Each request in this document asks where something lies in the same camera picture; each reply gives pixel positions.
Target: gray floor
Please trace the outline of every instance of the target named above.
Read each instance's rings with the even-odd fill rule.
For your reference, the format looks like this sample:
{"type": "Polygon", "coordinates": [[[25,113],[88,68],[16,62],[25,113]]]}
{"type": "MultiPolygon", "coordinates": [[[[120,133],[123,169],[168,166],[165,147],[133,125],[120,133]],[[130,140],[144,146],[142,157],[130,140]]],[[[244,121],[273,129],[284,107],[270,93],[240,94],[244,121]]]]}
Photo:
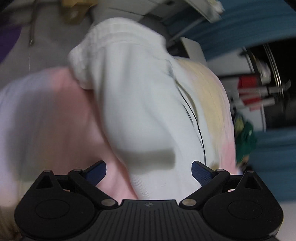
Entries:
{"type": "MultiPolygon", "coordinates": [[[[28,22],[31,11],[21,10],[12,15],[16,22],[28,22]]],[[[141,23],[164,35],[169,35],[158,21],[144,17],[141,23]]],[[[81,42],[90,27],[89,18],[79,25],[64,24],[58,5],[42,6],[38,11],[35,44],[28,46],[29,26],[24,26],[20,38],[0,64],[0,89],[8,82],[45,68],[66,66],[68,53],[81,42]]]]}

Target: white garment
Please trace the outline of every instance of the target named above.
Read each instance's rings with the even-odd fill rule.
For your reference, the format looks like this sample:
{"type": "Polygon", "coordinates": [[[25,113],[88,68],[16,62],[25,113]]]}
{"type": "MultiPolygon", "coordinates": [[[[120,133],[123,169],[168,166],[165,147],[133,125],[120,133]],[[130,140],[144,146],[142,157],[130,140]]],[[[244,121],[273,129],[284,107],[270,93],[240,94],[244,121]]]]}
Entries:
{"type": "Polygon", "coordinates": [[[207,166],[213,146],[198,98],[162,36],[128,19],[108,19],[89,31],[69,61],[81,87],[94,89],[108,141],[139,199],[179,202],[200,187],[191,165],[204,163],[201,136],[181,93],[198,115],[207,166]]]}

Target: blue curtain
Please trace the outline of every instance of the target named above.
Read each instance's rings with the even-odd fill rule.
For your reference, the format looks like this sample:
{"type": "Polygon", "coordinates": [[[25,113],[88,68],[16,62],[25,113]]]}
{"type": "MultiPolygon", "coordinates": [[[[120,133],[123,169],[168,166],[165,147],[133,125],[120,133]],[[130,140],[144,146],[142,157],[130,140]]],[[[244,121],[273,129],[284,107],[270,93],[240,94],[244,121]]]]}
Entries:
{"type": "Polygon", "coordinates": [[[296,128],[256,132],[250,164],[278,201],[296,200],[296,128]]]}
{"type": "MultiPolygon", "coordinates": [[[[222,20],[195,26],[183,36],[199,42],[207,60],[241,47],[296,37],[296,12],[284,0],[220,0],[222,20]]],[[[171,35],[200,15],[192,8],[165,21],[171,35]]]]}

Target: black cord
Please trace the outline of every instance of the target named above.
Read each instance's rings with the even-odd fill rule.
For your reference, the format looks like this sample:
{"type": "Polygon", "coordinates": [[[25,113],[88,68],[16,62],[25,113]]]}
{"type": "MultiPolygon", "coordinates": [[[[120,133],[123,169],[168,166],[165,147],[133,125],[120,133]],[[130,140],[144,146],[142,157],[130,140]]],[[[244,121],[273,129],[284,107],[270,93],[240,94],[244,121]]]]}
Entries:
{"type": "MultiPolygon", "coordinates": [[[[184,96],[182,95],[182,93],[181,93],[180,90],[179,90],[179,92],[180,92],[180,94],[181,94],[183,100],[184,100],[184,101],[186,102],[186,104],[188,105],[189,109],[191,110],[191,112],[192,112],[192,114],[193,114],[193,116],[194,116],[194,118],[195,118],[195,120],[196,120],[197,128],[198,128],[198,131],[199,131],[199,133],[200,133],[200,138],[202,139],[202,134],[201,134],[201,131],[200,131],[200,126],[199,126],[199,124],[198,124],[197,118],[196,118],[196,116],[195,116],[193,110],[191,109],[190,105],[188,104],[188,102],[186,101],[186,99],[184,98],[184,96]]],[[[202,150],[203,150],[203,153],[204,153],[204,161],[205,161],[205,165],[207,165],[207,161],[206,161],[206,158],[205,158],[205,145],[204,145],[204,143],[203,143],[203,139],[202,139],[202,150]]]]}

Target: purple object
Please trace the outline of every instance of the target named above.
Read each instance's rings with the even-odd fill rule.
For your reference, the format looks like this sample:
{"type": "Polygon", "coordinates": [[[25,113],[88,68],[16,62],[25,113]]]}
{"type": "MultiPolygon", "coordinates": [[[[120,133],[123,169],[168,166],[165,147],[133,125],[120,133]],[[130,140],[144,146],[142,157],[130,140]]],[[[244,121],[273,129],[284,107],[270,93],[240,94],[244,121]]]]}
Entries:
{"type": "Polygon", "coordinates": [[[0,63],[17,42],[21,30],[20,26],[5,27],[5,25],[0,25],[0,63]]]}

